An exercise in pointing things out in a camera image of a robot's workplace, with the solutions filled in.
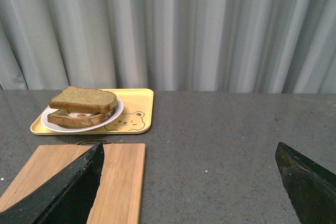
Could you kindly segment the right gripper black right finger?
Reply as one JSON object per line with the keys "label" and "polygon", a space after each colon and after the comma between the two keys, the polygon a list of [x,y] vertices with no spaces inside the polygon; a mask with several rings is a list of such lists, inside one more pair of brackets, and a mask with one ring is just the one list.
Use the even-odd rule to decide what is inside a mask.
{"label": "right gripper black right finger", "polygon": [[299,221],[335,223],[335,174],[283,142],[275,160]]}

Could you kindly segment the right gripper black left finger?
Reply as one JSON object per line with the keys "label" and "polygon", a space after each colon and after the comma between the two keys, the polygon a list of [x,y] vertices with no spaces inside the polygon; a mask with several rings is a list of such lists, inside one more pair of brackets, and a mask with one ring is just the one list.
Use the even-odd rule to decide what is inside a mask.
{"label": "right gripper black left finger", "polygon": [[31,194],[1,212],[1,223],[86,223],[104,163],[97,143]]}

